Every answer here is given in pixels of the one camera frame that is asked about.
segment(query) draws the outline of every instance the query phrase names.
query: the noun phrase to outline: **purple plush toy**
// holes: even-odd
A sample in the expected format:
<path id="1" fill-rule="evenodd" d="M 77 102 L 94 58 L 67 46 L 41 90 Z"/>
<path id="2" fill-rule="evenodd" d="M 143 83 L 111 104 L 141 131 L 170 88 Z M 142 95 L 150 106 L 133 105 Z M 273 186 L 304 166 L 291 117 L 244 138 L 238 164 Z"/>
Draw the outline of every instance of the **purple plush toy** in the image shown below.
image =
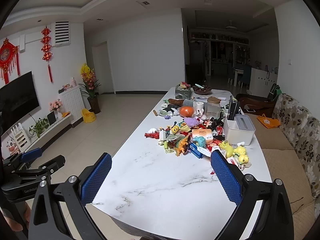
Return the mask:
<path id="1" fill-rule="evenodd" d="M 191 117 L 186 117 L 184 119 L 184 122 L 187 124 L 187 126 L 194 127 L 197 126 L 199 124 L 199 121 L 196 118 L 191 118 Z"/>

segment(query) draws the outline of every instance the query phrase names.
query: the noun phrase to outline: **yellow child potty chair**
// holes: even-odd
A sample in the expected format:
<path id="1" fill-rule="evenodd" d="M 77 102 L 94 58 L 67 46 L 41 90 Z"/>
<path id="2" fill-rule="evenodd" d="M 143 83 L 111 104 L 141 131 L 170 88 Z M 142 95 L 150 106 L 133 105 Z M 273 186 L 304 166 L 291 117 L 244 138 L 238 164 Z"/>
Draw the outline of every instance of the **yellow child potty chair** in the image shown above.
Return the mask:
<path id="1" fill-rule="evenodd" d="M 84 122 L 93 122 L 97 119 L 93 112 L 89 112 L 88 109 L 82 109 L 82 117 Z"/>

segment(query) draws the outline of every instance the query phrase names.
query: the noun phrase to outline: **plastic jar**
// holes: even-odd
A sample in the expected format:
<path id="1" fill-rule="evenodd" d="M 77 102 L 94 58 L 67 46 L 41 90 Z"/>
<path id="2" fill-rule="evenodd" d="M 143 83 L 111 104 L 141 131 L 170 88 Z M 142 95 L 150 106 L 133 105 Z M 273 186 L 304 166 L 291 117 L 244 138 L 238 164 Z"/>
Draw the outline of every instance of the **plastic jar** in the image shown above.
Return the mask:
<path id="1" fill-rule="evenodd" d="M 208 103 L 205 105 L 204 114 L 207 116 L 208 119 L 220 118 L 221 106 L 220 106 L 220 99 L 215 97 L 209 97 Z"/>

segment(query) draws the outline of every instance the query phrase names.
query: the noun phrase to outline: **couch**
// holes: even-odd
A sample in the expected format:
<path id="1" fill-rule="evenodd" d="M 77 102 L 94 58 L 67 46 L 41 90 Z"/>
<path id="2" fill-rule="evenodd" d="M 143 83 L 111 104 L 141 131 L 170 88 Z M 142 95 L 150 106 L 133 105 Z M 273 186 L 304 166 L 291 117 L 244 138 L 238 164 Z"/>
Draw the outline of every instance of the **couch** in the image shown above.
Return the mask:
<path id="1" fill-rule="evenodd" d="M 294 239 L 313 239 L 320 229 L 320 121 L 287 94 L 279 95 L 272 113 L 281 123 L 279 128 L 267 129 L 256 115 L 247 115 L 272 180 L 281 179 L 286 188 Z"/>

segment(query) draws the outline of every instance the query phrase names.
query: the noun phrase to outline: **black tv screen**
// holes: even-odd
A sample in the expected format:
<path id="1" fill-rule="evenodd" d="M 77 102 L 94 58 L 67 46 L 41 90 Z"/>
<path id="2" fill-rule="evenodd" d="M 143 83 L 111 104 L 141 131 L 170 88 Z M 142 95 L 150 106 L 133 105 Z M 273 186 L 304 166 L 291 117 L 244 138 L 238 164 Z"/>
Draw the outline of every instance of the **black tv screen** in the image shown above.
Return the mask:
<path id="1" fill-rule="evenodd" d="M 38 106 L 31 71 L 0 88 L 2 134 Z"/>

